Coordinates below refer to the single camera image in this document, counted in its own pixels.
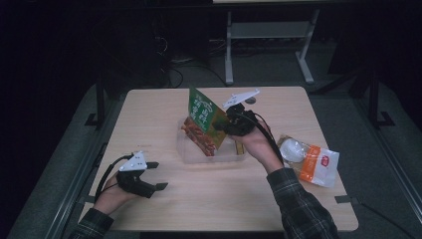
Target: plaid shirt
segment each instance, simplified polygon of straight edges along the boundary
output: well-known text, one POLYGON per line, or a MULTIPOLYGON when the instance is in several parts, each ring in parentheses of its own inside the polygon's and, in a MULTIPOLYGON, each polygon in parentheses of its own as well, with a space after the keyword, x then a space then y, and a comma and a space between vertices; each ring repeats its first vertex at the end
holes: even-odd
POLYGON ((267 176, 282 213, 283 226, 289 239, 339 238, 329 212, 306 192, 291 168, 267 176))
MULTIPOLYGON (((337 228, 329 212, 306 192, 291 168, 283 168, 267 176, 282 213, 283 226, 289 239, 338 238, 337 228)), ((113 220, 90 209, 70 236, 71 239, 99 239, 113 220)))

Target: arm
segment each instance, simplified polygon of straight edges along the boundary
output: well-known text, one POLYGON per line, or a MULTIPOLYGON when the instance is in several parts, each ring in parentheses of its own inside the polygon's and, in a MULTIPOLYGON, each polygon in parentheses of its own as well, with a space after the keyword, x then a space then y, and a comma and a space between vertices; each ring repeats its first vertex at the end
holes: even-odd
POLYGON ((115 176, 116 174, 106 182, 105 189, 96 204, 87 212, 69 238, 103 238, 114 222, 109 215, 124 205, 125 202, 137 197, 137 195, 121 189, 117 185, 115 176))
POLYGON ((267 139, 256 127, 245 136, 231 137, 242 142, 246 150, 266 169, 288 238, 338 238, 329 212, 312 194, 305 191, 292 169, 284 168, 267 139))

